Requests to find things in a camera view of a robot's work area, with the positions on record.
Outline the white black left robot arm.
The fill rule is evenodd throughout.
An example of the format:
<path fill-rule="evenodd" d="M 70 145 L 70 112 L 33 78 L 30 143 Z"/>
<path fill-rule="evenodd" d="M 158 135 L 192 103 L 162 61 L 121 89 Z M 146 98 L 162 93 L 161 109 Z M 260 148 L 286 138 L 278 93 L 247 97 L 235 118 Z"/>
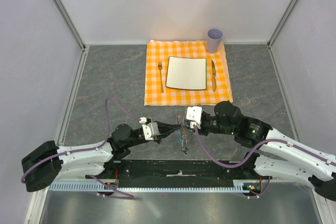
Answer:
<path fill-rule="evenodd" d="M 58 146 L 46 141 L 22 159 L 21 182 L 28 192 L 35 192 L 58 180 L 111 178 L 116 171 L 114 163 L 129 155 L 132 147 L 160 143 L 180 128 L 179 124 L 148 121 L 138 129 L 120 124 L 106 140 L 95 144 Z"/>

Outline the metal key organizer blue handle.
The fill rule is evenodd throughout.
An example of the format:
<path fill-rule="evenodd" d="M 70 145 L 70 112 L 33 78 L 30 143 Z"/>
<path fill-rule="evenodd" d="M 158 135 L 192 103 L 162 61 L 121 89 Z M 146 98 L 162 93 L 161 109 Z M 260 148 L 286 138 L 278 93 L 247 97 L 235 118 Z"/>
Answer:
<path fill-rule="evenodd" d="M 181 126 L 181 128 L 177 131 L 179 144 L 181 146 L 181 152 L 187 154 L 188 147 L 187 147 L 187 136 L 186 136 L 186 126 L 184 125 L 184 119 L 181 115 L 175 116 L 175 122 Z"/>

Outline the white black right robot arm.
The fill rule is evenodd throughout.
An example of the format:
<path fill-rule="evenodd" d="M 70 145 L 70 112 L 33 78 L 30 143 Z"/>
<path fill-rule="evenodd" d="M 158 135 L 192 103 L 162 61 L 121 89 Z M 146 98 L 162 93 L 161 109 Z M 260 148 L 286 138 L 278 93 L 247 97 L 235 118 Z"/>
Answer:
<path fill-rule="evenodd" d="M 238 144 L 250 149 L 236 164 L 225 164 L 211 156 L 215 164 L 226 169 L 240 167 L 248 179 L 259 175 L 296 181 L 335 201 L 335 155 L 310 148 L 259 119 L 244 116 L 229 101 L 216 104 L 214 113 L 210 115 L 200 106 L 188 108 L 188 127 L 197 136 L 232 135 Z"/>

